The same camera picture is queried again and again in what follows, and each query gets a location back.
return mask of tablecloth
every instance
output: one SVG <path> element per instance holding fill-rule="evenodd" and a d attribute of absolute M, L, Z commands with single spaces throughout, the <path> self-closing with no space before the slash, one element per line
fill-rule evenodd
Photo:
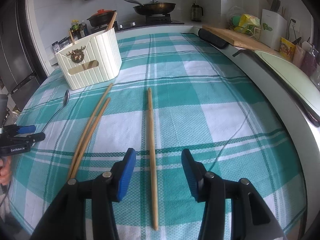
<path fill-rule="evenodd" d="M 78 139 L 106 87 L 114 85 L 85 152 L 79 181 L 93 179 L 122 160 L 129 147 L 137 161 L 127 195 L 114 203 L 121 239 L 197 239 L 204 203 L 196 203 L 181 165 L 181 151 L 223 179 L 248 178 L 288 232 L 306 207 L 305 185 L 294 145 L 273 108 L 227 57 L 194 34 L 160 33 L 118 41 L 123 60 L 109 82 L 70 90 L 69 103 L 45 130 L 46 139 L 13 160 L 11 212 L 32 232 L 66 182 Z M 152 229 L 147 88 L 153 91 L 159 231 Z M 62 106 L 68 89 L 55 70 L 34 93 L 19 125 L 37 132 Z M 87 235 L 92 226 L 87 201 Z M 225 239 L 230 238 L 227 201 Z"/>

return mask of human hand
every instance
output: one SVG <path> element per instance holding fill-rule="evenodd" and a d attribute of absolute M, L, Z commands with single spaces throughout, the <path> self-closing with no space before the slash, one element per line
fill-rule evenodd
<path fill-rule="evenodd" d="M 0 159 L 0 183 L 5 186 L 8 185 L 11 180 L 11 160 L 12 157 L 8 156 L 5 163 Z"/>

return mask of gas stove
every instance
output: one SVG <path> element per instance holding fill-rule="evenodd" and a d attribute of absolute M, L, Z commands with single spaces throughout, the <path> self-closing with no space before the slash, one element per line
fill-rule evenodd
<path fill-rule="evenodd" d="M 113 25 L 115 32 L 129 30 L 145 26 L 154 26 L 154 25 L 167 25 L 167 24 L 184 24 L 183 22 L 172 20 L 170 14 L 161 14 L 161 15 L 148 15 L 145 20 L 137 20 L 133 22 L 126 22 L 119 24 L 115 21 Z M 108 25 L 99 26 L 97 28 L 92 28 L 91 32 L 96 33 L 102 30 L 105 30 Z"/>

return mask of metal spoon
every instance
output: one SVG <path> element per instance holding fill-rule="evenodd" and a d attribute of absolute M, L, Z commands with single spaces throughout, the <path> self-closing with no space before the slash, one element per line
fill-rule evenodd
<path fill-rule="evenodd" d="M 50 118 L 49 122 L 51 122 L 52 118 L 54 118 L 55 115 L 56 115 L 57 113 L 59 113 L 59 111 L 67 105 L 67 103 L 69 102 L 69 97 L 70 97 L 70 94 L 69 94 L 69 90 L 67 89 L 67 90 L 66 90 L 66 93 L 64 94 L 62 107 Z M 47 124 L 45 125 L 45 127 L 42 129 L 41 132 L 44 131 L 44 129 L 45 129 L 45 128 L 47 127 L 47 125 L 49 124 L 49 122 L 47 122 Z"/>
<path fill-rule="evenodd" d="M 124 0 L 124 1 L 130 2 L 130 3 L 136 3 L 136 4 L 141 5 L 141 6 L 145 6 L 144 4 L 138 2 L 137 0 Z"/>

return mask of screw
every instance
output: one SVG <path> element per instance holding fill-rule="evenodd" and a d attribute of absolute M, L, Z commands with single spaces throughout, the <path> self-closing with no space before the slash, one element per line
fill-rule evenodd
<path fill-rule="evenodd" d="M 205 176 L 206 176 L 208 179 L 212 179 L 212 178 L 214 178 L 214 173 L 211 172 L 211 171 L 207 171 L 207 172 L 205 173 Z"/>
<path fill-rule="evenodd" d="M 110 178 L 112 175 L 112 173 L 110 171 L 105 171 L 104 173 L 102 173 L 102 177 L 104 178 Z"/>
<path fill-rule="evenodd" d="M 248 179 L 246 179 L 246 178 L 242 178 L 240 181 L 244 185 L 249 185 L 249 183 L 250 183 L 250 181 Z"/>
<path fill-rule="evenodd" d="M 76 179 L 69 179 L 68 180 L 69 185 L 74 185 L 74 184 L 76 184 L 76 182 L 77 182 Z"/>

